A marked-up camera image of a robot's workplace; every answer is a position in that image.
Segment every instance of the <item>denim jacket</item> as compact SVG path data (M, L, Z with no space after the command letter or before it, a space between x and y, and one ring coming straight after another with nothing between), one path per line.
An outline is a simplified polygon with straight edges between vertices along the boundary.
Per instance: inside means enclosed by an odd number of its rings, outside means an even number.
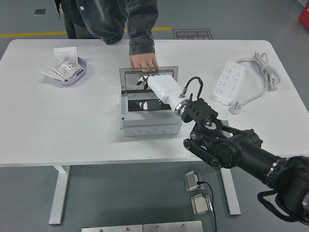
M59 13L61 0L55 0ZM120 41L127 20L129 55L154 53L151 29L158 17L156 0L76 0L83 21L106 44Z

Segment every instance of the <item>purple dish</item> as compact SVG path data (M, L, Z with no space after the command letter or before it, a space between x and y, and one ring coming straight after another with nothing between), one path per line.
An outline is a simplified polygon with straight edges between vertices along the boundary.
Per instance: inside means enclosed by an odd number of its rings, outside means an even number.
M79 78L81 78L82 75L84 75L84 73L86 72L86 68L87 68L87 63L84 59L78 57L78 64L80 66L82 66L82 68L84 69L80 74L78 74L73 80L70 81L59 81L53 78L54 81L56 81L57 83L63 84L63 85L69 85L74 83L75 81L77 81Z

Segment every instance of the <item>white cable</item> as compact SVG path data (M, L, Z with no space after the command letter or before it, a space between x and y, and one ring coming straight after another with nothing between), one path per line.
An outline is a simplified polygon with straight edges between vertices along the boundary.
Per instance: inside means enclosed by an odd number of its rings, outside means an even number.
M229 111L236 115L240 112L240 109L247 103L259 98L260 96L262 96L266 90L267 90L267 86L268 84L270 85L270 88L273 89L274 86L279 82L279 74L278 72L272 68L269 64L268 64L268 59L267 59L267 54L263 53L262 55L260 55L259 53L255 52L253 58L245 58L245 59L240 59L239 61L237 61L237 63L242 63L242 62L255 62L259 68L259 70L261 71L264 80L265 80L265 84L264 84L264 89L262 92L256 94L255 96L249 98L248 100L244 101L243 103L239 104L239 102L235 103L234 105L232 105L229 108Z

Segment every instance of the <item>person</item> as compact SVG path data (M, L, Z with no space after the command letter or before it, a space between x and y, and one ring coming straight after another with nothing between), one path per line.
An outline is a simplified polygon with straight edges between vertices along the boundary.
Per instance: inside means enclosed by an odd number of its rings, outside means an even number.
M131 68L158 67L151 29L158 17L156 0L55 0L69 39L102 39L116 44L129 35Z

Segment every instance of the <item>white robotic hand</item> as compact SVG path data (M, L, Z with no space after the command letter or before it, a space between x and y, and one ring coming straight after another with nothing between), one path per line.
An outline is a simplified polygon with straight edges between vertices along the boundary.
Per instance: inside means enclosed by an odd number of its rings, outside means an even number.
M145 87L148 85L164 104L169 104L176 115L182 115L187 99L184 98L183 89L171 75L143 76L138 85L142 82L145 82Z

